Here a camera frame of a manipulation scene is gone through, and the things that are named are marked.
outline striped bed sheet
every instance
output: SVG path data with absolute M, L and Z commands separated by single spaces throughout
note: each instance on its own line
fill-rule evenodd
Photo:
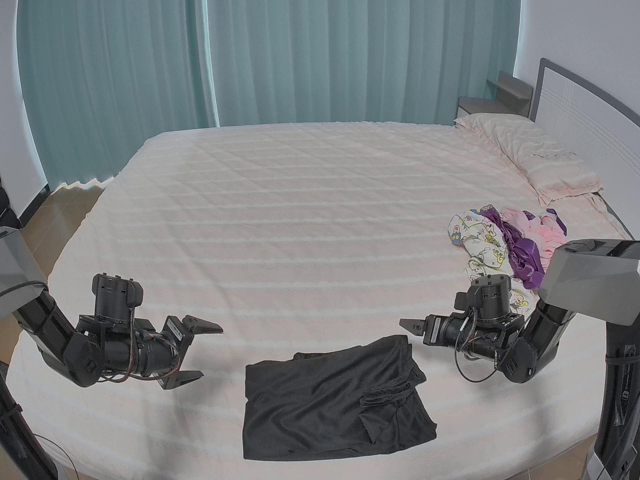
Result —
M 535 211 L 515 165 L 455 127 L 275 124 L 168 132 L 108 185 L 57 261 L 51 293 L 69 320 L 92 313 L 96 272 L 139 281 L 136 316 L 192 314 L 197 382 L 78 388 L 21 334 L 8 384 L 34 432 L 79 471 L 108 479 L 501 480 L 592 434 L 604 386 L 604 324 L 574 318 L 558 355 L 525 385 L 474 385 L 450 349 L 414 343 L 438 437 L 388 456 L 302 463 L 242 457 L 244 366 L 402 333 L 400 317 L 448 315 L 466 291 L 452 215 L 492 203 Z M 620 237 L 594 196 L 553 204 L 569 239 Z M 485 361 L 463 362 L 472 377 Z M 44 444 L 65 463 L 62 453 Z

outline white label sticker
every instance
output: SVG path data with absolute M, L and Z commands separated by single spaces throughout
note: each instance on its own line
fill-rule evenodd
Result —
M 436 321 L 433 324 L 433 331 L 431 331 L 431 339 L 429 340 L 429 343 L 436 343 L 436 339 L 438 338 L 438 331 L 440 330 L 441 320 L 442 318 L 436 316 Z
M 171 319 L 167 320 L 166 324 L 169 326 L 169 329 L 173 331 L 173 334 L 175 334 L 175 337 L 178 338 L 178 340 L 182 341 L 182 333 L 178 331 L 178 327 L 175 326 L 175 324 L 171 321 Z

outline headboard gray frame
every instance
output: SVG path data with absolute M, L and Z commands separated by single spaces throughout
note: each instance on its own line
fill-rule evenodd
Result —
M 608 210 L 640 237 L 640 115 L 542 58 L 531 120 L 587 161 L 602 180 Z

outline folded black cloth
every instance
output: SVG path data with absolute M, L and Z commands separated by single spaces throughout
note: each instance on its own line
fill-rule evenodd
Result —
M 246 367 L 244 458 L 322 460 L 393 453 L 436 438 L 405 335 Z

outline pile of clothes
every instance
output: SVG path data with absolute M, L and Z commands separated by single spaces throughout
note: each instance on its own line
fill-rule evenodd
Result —
M 533 215 L 508 208 L 498 212 L 492 205 L 454 215 L 449 237 L 471 256 L 465 269 L 470 280 L 487 274 L 511 277 L 511 306 L 521 314 L 535 306 L 551 256 L 567 242 L 566 226 L 551 208 Z

